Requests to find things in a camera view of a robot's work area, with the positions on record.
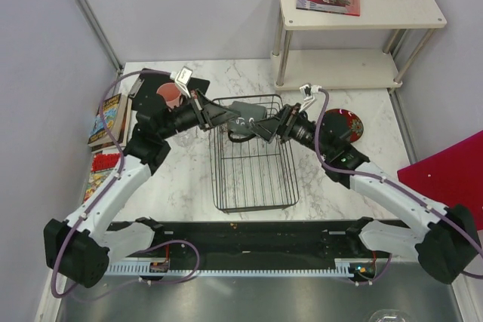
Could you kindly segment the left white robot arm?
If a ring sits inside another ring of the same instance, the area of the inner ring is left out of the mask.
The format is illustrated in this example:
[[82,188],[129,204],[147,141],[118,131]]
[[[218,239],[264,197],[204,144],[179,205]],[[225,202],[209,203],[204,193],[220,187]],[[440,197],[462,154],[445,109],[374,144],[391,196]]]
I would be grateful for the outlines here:
[[193,127],[211,130],[239,116],[197,90],[174,109],[161,100],[137,111],[131,139],[115,169],[76,211],[45,226],[45,257],[52,275],[61,274],[90,288],[113,263],[140,251],[148,256],[163,253],[166,240],[156,232],[154,220],[141,218],[118,231],[109,230],[109,226],[132,194],[165,161],[171,150],[169,138]]

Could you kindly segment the grey ceramic mug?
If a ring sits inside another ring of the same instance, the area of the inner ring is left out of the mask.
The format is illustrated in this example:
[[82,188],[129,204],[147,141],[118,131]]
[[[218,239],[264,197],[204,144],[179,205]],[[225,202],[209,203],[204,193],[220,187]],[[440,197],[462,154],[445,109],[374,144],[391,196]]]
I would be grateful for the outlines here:
[[257,135],[249,126],[253,122],[264,119],[267,115],[266,107],[253,103],[234,101],[229,108],[239,113],[236,119],[227,124],[227,137],[232,143],[244,143]]

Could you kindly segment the pink plastic cup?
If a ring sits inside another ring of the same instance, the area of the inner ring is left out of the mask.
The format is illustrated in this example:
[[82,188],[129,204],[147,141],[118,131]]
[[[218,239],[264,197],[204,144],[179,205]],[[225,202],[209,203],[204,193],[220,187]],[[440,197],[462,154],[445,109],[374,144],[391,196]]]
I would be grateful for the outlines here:
[[164,99],[166,106],[170,109],[181,106],[186,100],[185,96],[173,82],[162,84],[158,87],[156,93]]

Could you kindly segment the red floral plate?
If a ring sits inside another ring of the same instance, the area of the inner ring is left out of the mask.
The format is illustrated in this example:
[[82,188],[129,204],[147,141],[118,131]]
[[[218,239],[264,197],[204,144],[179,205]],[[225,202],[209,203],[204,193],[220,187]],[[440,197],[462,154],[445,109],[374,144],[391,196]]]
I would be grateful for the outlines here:
[[360,117],[346,109],[329,109],[326,111],[321,128],[350,143],[358,141],[364,133],[364,125]]

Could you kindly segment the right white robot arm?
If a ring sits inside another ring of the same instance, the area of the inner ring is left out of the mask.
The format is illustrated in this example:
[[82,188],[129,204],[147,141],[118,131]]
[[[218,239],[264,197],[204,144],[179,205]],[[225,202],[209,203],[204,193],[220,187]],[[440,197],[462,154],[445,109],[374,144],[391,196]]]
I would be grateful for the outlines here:
[[377,202],[404,223],[398,227],[360,219],[345,240],[351,255],[376,250],[414,259],[443,284],[451,284],[482,255],[475,221],[466,207],[448,207],[393,180],[350,142],[301,115],[298,106],[286,105],[270,118],[250,120],[248,126],[266,141],[279,136],[313,150],[332,181]]

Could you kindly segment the black wire dish rack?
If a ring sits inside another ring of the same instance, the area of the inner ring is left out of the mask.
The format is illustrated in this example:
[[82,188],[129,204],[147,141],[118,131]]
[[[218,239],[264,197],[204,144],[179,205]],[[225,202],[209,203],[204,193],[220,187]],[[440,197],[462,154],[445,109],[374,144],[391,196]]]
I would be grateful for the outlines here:
[[[262,94],[221,97],[215,103],[229,107],[234,101],[266,107],[275,115],[283,106],[280,96]],[[255,137],[244,143],[232,143],[227,124],[209,134],[212,192],[214,206],[224,213],[285,209],[300,199],[291,144],[275,138],[266,143]]]

